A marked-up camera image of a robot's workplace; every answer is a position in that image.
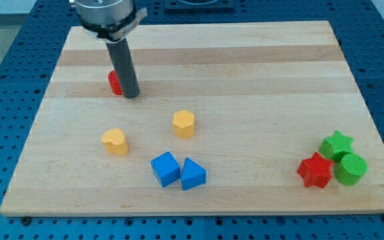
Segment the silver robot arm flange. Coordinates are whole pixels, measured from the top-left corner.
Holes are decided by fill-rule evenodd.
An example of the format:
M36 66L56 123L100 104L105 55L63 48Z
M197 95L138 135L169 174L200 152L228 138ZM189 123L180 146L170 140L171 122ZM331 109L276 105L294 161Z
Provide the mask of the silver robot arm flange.
M124 40L148 15L134 0L69 0L80 23L90 34L106 43Z

